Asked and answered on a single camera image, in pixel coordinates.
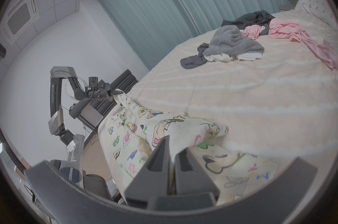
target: pink star print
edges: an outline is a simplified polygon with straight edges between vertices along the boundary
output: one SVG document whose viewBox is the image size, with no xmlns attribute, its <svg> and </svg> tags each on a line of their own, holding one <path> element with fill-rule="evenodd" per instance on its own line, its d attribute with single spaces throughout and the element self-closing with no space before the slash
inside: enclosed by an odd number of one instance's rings
<svg viewBox="0 0 338 224">
<path fill-rule="evenodd" d="M 135 171 L 135 164 L 134 165 L 132 165 L 131 163 L 130 163 L 130 165 L 129 165 L 129 168 L 128 168 L 129 170 L 131 170 L 131 172 L 134 174 L 136 171 Z"/>
</svg>

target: white patterned pillow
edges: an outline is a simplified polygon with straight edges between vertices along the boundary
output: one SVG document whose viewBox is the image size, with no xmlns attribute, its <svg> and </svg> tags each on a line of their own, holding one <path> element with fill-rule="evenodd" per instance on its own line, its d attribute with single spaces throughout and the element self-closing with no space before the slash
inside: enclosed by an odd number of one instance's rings
<svg viewBox="0 0 338 224">
<path fill-rule="evenodd" d="M 298 0 L 295 9 L 314 15 L 338 32 L 338 24 L 327 0 Z"/>
</svg>

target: bed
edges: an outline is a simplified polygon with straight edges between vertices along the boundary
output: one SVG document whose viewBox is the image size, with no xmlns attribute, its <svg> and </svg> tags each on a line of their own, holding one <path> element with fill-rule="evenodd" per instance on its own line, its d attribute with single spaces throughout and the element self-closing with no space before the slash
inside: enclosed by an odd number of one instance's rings
<svg viewBox="0 0 338 224">
<path fill-rule="evenodd" d="M 299 10 L 273 15 L 298 23 L 318 44 L 326 39 L 338 51 L 337 32 L 313 15 Z M 180 59 L 195 55 L 197 47 L 209 43 L 214 33 L 175 47 L 128 96 L 143 107 L 227 125 L 228 134 L 214 142 L 231 151 L 292 159 L 337 145 L 337 70 L 330 70 L 305 44 L 269 36 L 257 39 L 265 48 L 261 60 L 182 68 Z M 119 108 L 113 108 L 106 118 Z M 118 180 L 105 120 L 98 133 L 113 178 Z"/>
</svg>

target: ceiling air conditioning vent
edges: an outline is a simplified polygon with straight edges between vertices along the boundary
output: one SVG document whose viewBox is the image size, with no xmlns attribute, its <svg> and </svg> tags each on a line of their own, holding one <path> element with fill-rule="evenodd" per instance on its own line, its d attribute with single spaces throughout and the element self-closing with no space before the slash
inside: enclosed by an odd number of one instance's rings
<svg viewBox="0 0 338 224">
<path fill-rule="evenodd" d="M 18 0 L 9 8 L 2 21 L 1 31 L 10 44 L 40 18 L 36 0 Z"/>
</svg>

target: pink garment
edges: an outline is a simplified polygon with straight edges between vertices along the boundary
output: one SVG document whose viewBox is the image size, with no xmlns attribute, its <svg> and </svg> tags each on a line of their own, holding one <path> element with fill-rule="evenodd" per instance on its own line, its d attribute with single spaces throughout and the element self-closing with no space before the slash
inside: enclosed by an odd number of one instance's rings
<svg viewBox="0 0 338 224">
<path fill-rule="evenodd" d="M 270 21 L 269 36 L 274 39 L 289 39 L 291 42 L 304 42 L 328 68 L 332 70 L 338 66 L 338 56 L 333 46 L 326 41 L 324 41 L 324 46 L 318 46 L 310 35 L 296 23 L 274 18 Z"/>
<path fill-rule="evenodd" d="M 244 35 L 248 36 L 251 39 L 256 40 L 259 37 L 259 34 L 264 30 L 264 26 L 260 25 L 251 25 L 245 29 L 240 29 L 239 31 Z"/>
</svg>

